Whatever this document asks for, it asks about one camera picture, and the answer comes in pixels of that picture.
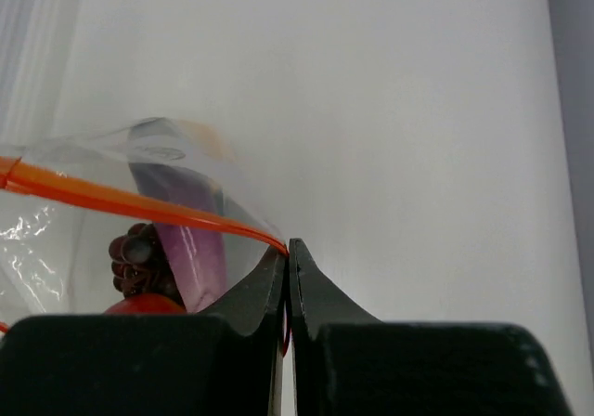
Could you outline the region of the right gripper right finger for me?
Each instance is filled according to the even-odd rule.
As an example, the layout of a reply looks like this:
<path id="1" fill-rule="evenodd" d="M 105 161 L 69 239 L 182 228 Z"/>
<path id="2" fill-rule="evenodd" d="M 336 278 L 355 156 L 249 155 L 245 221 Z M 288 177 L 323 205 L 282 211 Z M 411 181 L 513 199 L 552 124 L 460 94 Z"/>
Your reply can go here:
<path id="1" fill-rule="evenodd" d="M 568 415 L 539 341 L 509 323 L 383 322 L 293 239 L 288 261 L 300 415 Z"/>

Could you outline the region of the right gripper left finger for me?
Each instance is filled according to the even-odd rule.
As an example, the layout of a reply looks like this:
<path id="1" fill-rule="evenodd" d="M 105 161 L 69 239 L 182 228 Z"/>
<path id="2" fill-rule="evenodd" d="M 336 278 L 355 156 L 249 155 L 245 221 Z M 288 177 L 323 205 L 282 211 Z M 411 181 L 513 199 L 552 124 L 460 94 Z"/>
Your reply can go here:
<path id="1" fill-rule="evenodd" d="M 5 415 L 277 415 L 284 258 L 195 315 L 56 315 L 1 342 Z"/>

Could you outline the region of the red fake tomato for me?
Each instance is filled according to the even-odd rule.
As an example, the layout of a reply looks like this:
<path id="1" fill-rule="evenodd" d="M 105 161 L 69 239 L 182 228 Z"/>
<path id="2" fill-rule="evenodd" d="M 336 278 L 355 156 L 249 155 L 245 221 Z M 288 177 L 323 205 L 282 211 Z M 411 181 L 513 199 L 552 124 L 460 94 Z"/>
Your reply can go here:
<path id="1" fill-rule="evenodd" d="M 106 315 L 184 315 L 187 311 L 170 298 L 156 293 L 142 293 L 124 298 L 104 311 Z"/>

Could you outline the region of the dark red fake grapes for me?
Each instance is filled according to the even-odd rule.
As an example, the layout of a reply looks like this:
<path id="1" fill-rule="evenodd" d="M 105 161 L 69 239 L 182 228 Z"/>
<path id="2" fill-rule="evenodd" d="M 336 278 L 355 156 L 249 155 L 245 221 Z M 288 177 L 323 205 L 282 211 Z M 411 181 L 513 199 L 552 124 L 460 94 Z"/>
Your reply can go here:
<path id="1" fill-rule="evenodd" d="M 163 295 L 182 305 L 173 271 L 154 224 L 136 223 L 109 245 L 114 288 L 125 298 Z"/>

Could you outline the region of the clear zip top bag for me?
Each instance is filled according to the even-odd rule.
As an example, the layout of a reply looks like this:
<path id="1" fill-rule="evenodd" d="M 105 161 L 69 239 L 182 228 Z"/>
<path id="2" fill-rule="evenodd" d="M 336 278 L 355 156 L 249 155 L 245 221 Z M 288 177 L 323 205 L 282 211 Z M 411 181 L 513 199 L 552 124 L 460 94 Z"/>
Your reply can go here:
<path id="1" fill-rule="evenodd" d="M 108 249 L 136 223 L 221 233 L 225 293 L 254 270 L 267 250 L 288 251 L 234 155 L 221 161 L 189 153 L 202 158 L 200 174 L 221 189 L 219 213 L 140 194 L 129 162 L 148 158 L 133 148 L 128 134 L 145 120 L 107 133 L 1 148 L 3 330 L 36 314 L 99 313 L 122 301 L 125 297 L 113 286 Z"/>

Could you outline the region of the purple fake eggplant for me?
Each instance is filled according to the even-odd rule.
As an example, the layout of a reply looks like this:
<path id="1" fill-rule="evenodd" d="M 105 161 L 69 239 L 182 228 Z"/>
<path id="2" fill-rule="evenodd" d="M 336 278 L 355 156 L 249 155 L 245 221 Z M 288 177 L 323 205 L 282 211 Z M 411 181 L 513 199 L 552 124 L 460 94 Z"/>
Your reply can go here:
<path id="1" fill-rule="evenodd" d="M 223 210 L 221 189 L 200 174 L 202 158 L 189 154 L 195 150 L 216 160 L 232 159 L 232 151 L 210 126 L 149 118 L 134 125 L 128 139 L 148 158 L 129 162 L 140 194 L 212 214 Z M 212 305 L 227 290 L 222 234 L 163 223 L 155 228 L 183 306 L 197 313 Z"/>

